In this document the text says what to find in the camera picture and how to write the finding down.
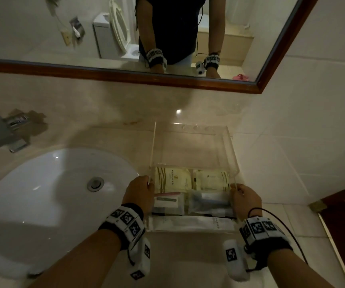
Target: electrical outlet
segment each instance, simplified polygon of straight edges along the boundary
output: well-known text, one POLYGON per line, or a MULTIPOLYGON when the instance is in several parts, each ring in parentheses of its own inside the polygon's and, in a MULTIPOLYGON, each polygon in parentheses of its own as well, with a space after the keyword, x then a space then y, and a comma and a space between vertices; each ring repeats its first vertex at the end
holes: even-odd
POLYGON ((72 36, 71 33, 68 30, 61 30, 60 33, 62 34, 64 43, 69 46, 72 42, 72 36))

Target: faucet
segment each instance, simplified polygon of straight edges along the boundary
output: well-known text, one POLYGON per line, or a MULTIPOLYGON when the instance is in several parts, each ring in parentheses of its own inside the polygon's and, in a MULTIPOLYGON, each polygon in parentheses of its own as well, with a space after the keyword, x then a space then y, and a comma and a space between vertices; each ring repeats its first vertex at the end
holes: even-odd
POLYGON ((19 113, 5 119, 0 117, 0 147, 8 145, 10 152, 16 153, 28 146, 29 144, 17 135, 14 130, 29 122, 30 119, 24 113, 19 113))

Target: white ceramic sink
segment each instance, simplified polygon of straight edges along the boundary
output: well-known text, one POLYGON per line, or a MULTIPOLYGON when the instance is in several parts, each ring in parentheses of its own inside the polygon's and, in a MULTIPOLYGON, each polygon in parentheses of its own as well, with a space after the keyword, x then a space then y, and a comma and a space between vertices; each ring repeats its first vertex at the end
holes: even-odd
POLYGON ((124 159, 99 150, 49 152, 0 181, 0 275, 37 274, 98 229, 137 176, 124 159), (93 177, 104 180, 91 192, 93 177))

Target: brass hinge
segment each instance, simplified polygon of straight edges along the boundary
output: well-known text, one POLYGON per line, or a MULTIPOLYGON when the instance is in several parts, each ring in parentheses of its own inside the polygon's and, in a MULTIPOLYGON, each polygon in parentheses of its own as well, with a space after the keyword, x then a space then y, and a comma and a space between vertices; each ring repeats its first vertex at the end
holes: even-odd
POLYGON ((318 200, 308 205, 312 212, 321 213, 322 210, 327 209, 327 205, 322 200, 318 200))

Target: toilet seat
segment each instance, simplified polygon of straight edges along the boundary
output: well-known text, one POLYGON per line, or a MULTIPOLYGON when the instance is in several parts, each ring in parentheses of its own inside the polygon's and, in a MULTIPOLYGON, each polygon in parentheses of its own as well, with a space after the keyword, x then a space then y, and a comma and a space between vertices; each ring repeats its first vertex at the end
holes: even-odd
POLYGON ((115 0, 109 1, 109 10, 111 26, 114 30, 116 40, 121 50, 127 53, 127 46, 131 41, 131 35, 124 19, 123 11, 115 0))

